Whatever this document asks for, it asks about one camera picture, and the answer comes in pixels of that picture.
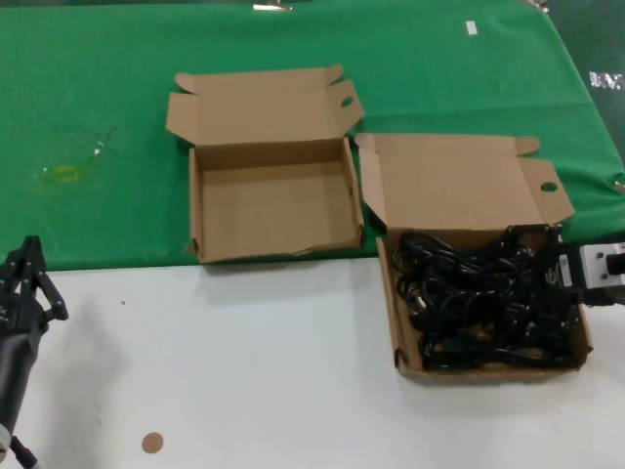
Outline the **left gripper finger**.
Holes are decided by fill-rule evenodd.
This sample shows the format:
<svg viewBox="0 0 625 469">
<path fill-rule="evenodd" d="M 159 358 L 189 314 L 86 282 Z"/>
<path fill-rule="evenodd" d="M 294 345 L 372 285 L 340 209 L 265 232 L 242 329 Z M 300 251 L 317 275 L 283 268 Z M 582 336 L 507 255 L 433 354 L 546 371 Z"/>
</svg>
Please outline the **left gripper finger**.
<svg viewBox="0 0 625 469">
<path fill-rule="evenodd" d="M 29 237 L 23 239 L 22 245 L 12 250 L 7 256 L 7 289 L 14 291 L 21 282 L 21 273 L 24 267 Z"/>
<path fill-rule="evenodd" d="M 43 247 L 37 235 L 28 237 L 26 266 L 32 290 L 39 289 L 49 303 L 49 308 L 42 313 L 43 320 L 67 320 L 67 306 L 59 291 L 47 273 L 47 264 L 43 254 Z"/>
</svg>

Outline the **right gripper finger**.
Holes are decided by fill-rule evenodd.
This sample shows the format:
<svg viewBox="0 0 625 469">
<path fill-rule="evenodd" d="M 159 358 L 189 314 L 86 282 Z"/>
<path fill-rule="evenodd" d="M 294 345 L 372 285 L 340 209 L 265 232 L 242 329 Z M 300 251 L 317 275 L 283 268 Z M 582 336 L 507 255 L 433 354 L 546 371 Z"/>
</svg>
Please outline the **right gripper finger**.
<svg viewBox="0 0 625 469">
<path fill-rule="evenodd" d="M 529 324 L 530 337 L 562 337 L 577 325 L 576 314 L 537 314 Z"/>
<path fill-rule="evenodd" d="M 537 225 L 512 225 L 504 230 L 497 245 L 501 249 L 541 249 L 562 242 L 560 223 Z"/>
</svg>

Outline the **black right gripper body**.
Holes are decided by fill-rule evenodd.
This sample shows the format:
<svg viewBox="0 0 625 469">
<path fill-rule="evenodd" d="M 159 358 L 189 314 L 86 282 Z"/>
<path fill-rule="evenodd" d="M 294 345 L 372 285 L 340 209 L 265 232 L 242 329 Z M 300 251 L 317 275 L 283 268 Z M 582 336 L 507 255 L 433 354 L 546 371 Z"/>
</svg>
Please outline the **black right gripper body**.
<svg viewBox="0 0 625 469">
<path fill-rule="evenodd" d="M 532 261 L 532 307 L 538 313 L 569 313 L 580 305 L 579 253 L 570 243 L 548 243 Z"/>
</svg>

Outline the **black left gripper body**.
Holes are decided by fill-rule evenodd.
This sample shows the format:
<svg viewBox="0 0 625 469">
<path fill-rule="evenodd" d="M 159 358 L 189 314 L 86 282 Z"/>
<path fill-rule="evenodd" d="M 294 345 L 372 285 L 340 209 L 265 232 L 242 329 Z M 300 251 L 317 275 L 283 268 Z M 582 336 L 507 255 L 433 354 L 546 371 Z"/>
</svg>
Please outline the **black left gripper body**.
<svg viewBox="0 0 625 469">
<path fill-rule="evenodd" d="M 15 428 L 30 372 L 37 359 L 43 308 L 32 264 L 1 279 L 1 425 Z"/>
</svg>

